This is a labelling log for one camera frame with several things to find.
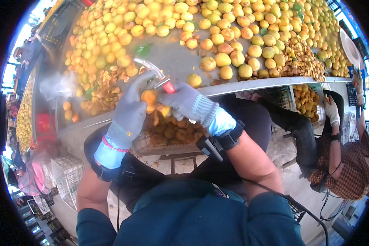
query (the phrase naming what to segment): metal table edge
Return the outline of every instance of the metal table edge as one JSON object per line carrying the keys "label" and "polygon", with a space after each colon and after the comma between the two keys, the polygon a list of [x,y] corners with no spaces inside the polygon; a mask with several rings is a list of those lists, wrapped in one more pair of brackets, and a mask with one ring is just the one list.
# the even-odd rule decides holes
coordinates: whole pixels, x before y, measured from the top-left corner
{"label": "metal table edge", "polygon": [[[311,77],[279,77],[279,78],[268,78],[268,79],[260,79],[260,80],[246,80],[239,81],[235,83],[227,83],[222,85],[214,85],[210,87],[203,87],[197,89],[202,95],[211,97],[211,96],[219,96],[226,95],[241,91],[250,91],[250,90],[258,90],[265,89],[271,87],[280,87],[286,85],[297,85],[297,84],[310,84],[310,83],[346,83],[352,82],[352,78],[343,78],[343,77],[326,77],[325,81],[315,81]],[[99,125],[102,123],[109,123],[112,121],[113,111],[107,112],[102,115],[98,115],[96,117],[87,119],[85,121],[81,121],[75,125],[64,128],[63,130],[57,131],[57,136],[62,136],[73,131],[79,131],[81,129]]]}

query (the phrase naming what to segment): light blue sleeve cover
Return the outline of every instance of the light blue sleeve cover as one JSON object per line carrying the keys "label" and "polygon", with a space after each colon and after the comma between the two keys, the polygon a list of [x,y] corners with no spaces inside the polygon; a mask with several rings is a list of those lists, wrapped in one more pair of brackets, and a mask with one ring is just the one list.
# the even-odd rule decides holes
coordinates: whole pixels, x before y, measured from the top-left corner
{"label": "light blue sleeve cover", "polygon": [[212,136],[220,136],[228,130],[233,130],[236,127],[236,120],[227,111],[221,107],[217,108],[216,115],[208,127]]}
{"label": "light blue sleeve cover", "polygon": [[[108,135],[105,135],[105,139],[114,148],[119,148],[117,145],[113,143],[113,141],[108,137]],[[125,152],[120,152],[115,149],[111,149],[110,147],[105,145],[103,141],[101,141],[97,151],[94,153],[94,158],[96,159],[96,161],[98,161],[101,165],[105,166],[106,168],[116,169],[120,167],[125,154],[126,154]]]}

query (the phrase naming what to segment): green leaf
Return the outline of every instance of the green leaf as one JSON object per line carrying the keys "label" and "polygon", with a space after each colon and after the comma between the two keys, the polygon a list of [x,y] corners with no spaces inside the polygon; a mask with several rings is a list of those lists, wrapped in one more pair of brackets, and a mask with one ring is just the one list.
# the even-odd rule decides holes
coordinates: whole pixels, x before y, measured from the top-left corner
{"label": "green leaf", "polygon": [[150,52],[150,47],[153,45],[153,42],[150,42],[150,43],[148,43],[147,45],[145,45],[145,46],[140,46],[140,47],[138,47],[138,49],[137,49],[137,54],[138,54],[138,56],[139,57],[144,57],[144,56],[146,56],[146,55],[148,55],[149,54],[149,52]]}
{"label": "green leaf", "polygon": [[92,91],[94,91],[94,89],[92,88],[92,87],[90,87],[87,91],[86,91],[86,99],[87,100],[90,100],[90,99],[92,99]]}
{"label": "green leaf", "polygon": [[198,23],[197,23],[197,22],[195,22],[195,21],[193,21],[193,20],[192,20],[192,21],[190,21],[190,20],[189,20],[189,21],[186,21],[186,22],[193,23],[193,24],[194,24],[194,27],[195,27],[196,29],[198,28]]}
{"label": "green leaf", "polygon": [[264,36],[265,34],[268,34],[268,29],[261,28],[260,34],[261,34],[261,36]]}
{"label": "green leaf", "polygon": [[300,6],[299,3],[295,2],[292,9],[295,10],[295,11],[299,11],[299,10],[301,10],[301,6]]}
{"label": "green leaf", "polygon": [[302,23],[303,23],[303,13],[302,13],[302,11],[300,11],[300,10],[298,11],[297,17],[299,17],[301,19]]}

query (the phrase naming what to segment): metal blade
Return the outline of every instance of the metal blade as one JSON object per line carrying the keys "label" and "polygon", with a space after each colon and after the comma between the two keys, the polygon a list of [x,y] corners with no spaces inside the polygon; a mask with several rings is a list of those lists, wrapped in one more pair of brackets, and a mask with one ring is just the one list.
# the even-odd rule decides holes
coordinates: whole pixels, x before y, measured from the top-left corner
{"label": "metal blade", "polygon": [[148,62],[148,61],[143,60],[143,59],[139,59],[139,58],[134,58],[134,61],[142,64],[143,66],[146,66],[147,68],[149,68],[160,80],[163,80],[165,78],[164,74],[153,63]]}

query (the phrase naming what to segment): white glove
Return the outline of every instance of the white glove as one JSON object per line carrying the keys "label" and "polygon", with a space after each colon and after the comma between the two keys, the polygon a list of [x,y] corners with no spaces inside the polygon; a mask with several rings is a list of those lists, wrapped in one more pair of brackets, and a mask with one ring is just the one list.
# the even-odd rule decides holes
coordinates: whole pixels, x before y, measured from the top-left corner
{"label": "white glove", "polygon": [[329,96],[330,103],[327,101],[326,97],[327,95],[325,94],[325,99],[323,100],[325,114],[330,118],[331,126],[334,126],[335,124],[340,125],[338,106],[336,105],[332,96]]}
{"label": "white glove", "polygon": [[361,76],[361,71],[353,69],[353,84],[357,95],[364,94],[364,81]]}

